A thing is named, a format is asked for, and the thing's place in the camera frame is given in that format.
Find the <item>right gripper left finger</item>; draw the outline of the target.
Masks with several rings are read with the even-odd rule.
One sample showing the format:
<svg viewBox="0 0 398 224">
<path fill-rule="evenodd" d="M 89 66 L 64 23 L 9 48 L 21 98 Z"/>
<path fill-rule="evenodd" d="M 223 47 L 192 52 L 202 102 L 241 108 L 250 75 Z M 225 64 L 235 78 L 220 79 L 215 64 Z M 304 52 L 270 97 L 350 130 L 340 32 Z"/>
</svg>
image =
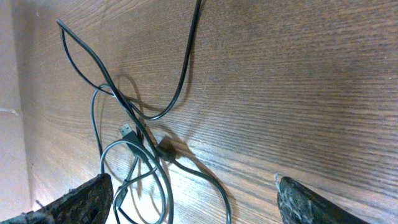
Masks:
<svg viewBox="0 0 398 224">
<path fill-rule="evenodd" d="M 99 174 L 39 210 L 22 213 L 1 224 L 104 224 L 112 201 L 111 176 Z"/>
</svg>

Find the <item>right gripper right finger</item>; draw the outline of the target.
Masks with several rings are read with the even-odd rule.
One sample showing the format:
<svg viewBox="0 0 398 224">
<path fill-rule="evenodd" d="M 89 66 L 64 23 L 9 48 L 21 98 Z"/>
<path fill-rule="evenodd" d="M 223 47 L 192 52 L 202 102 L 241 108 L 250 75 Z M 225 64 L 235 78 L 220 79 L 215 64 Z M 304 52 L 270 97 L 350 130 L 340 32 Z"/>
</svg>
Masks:
<svg viewBox="0 0 398 224">
<path fill-rule="evenodd" d="M 283 223 L 367 224 L 291 177 L 275 175 L 277 205 Z"/>
</svg>

